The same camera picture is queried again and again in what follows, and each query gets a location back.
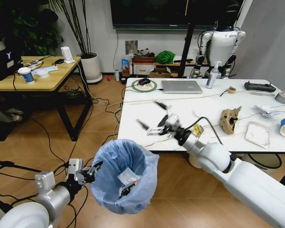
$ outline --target television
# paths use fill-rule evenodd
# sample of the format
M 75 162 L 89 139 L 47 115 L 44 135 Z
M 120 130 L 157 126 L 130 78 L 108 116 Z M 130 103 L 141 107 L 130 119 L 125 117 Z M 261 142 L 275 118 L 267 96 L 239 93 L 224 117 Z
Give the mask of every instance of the television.
M 232 26 L 243 0 L 110 0 L 114 29 L 212 29 L 215 21 Z

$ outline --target blue plastic bag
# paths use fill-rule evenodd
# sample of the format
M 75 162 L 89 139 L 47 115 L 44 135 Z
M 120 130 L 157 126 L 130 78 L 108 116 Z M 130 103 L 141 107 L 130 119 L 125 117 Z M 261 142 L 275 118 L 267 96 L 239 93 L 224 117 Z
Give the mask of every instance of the blue plastic bag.
M 110 141 L 102 146 L 92 165 L 103 161 L 96 179 L 90 184 L 97 202 L 117 214 L 136 214 L 150 203 L 157 185 L 159 155 L 153 154 L 131 140 Z M 119 198 L 123 186 L 118 175 L 130 168 L 141 179 L 131 192 Z

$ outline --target brown cardboard piece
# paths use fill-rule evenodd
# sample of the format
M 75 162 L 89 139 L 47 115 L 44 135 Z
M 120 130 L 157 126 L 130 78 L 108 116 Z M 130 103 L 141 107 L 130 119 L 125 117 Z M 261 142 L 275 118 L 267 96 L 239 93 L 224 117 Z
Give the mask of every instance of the brown cardboard piece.
M 239 108 L 225 109 L 220 117 L 219 125 L 222 127 L 226 134 L 234 134 L 236 121 L 238 120 L 238 113 L 241 111 L 242 106 Z
M 169 68 L 155 68 L 150 72 L 150 77 L 157 78 L 170 78 L 171 71 Z

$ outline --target laptop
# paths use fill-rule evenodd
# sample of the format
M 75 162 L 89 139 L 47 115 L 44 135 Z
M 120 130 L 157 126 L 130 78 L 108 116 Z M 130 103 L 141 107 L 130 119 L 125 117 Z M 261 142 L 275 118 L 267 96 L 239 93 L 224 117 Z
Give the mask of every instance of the laptop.
M 161 81 L 165 94 L 202 94 L 196 81 Z

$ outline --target plant pot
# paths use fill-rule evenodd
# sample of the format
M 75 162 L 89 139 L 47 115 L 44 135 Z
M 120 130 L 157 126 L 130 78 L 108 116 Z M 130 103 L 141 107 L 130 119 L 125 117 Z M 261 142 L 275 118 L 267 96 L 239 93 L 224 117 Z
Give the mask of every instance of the plant pot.
M 82 54 L 78 56 L 81 57 L 87 83 L 96 83 L 103 79 L 99 58 L 96 53 L 90 53 L 88 56 L 83 56 Z

